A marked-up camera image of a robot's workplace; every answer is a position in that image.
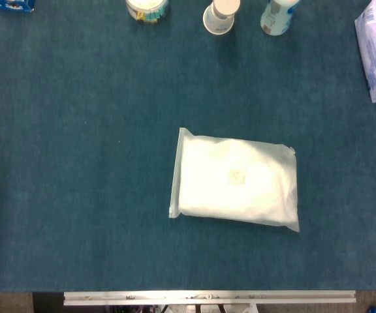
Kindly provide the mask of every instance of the metal frame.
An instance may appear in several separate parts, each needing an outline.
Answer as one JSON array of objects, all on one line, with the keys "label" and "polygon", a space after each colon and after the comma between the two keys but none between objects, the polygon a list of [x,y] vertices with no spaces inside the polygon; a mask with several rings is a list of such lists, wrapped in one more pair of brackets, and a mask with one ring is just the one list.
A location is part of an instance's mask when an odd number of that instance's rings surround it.
[{"label": "metal frame", "polygon": [[164,290],[65,292],[64,305],[233,305],[355,303],[355,291]]}]

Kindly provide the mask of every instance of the blue box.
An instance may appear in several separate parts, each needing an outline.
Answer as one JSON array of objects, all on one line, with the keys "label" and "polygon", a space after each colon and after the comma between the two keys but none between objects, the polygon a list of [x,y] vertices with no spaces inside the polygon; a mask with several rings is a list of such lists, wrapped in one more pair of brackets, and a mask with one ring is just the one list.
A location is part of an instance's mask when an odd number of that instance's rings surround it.
[{"label": "blue box", "polygon": [[0,8],[5,10],[31,12],[35,0],[0,0]]}]

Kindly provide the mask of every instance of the blue carpet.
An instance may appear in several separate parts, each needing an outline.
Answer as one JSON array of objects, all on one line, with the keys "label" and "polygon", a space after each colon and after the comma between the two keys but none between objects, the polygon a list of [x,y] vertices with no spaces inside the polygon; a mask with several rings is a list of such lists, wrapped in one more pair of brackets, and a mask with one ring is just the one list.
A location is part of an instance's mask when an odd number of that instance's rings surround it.
[{"label": "blue carpet", "polygon": [[[354,19],[303,1],[288,33],[243,1],[140,25],[124,0],[0,11],[0,291],[376,288],[376,106]],[[294,147],[300,233],[168,219],[178,128]]]}]

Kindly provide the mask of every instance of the white bottle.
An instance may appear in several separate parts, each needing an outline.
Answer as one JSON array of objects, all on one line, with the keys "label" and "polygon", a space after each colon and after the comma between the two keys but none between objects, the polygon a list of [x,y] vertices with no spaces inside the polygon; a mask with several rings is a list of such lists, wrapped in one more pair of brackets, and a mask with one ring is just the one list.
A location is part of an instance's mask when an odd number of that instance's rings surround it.
[{"label": "white bottle", "polygon": [[271,36],[285,33],[299,2],[300,0],[268,0],[265,12],[260,18],[263,31]]},{"label": "white bottle", "polygon": [[205,28],[213,35],[227,33],[233,27],[239,7],[240,0],[213,0],[202,16]]}]

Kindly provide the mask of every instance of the floor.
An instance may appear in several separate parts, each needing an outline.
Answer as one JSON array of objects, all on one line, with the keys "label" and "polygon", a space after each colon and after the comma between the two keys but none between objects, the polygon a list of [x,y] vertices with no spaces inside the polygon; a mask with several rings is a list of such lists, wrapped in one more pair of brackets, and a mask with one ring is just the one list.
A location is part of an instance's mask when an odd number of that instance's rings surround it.
[{"label": "floor", "polygon": [[[337,305],[260,305],[260,313],[365,313],[376,306],[376,291],[359,291],[356,304]],[[0,313],[33,313],[31,293],[0,293]]]}]

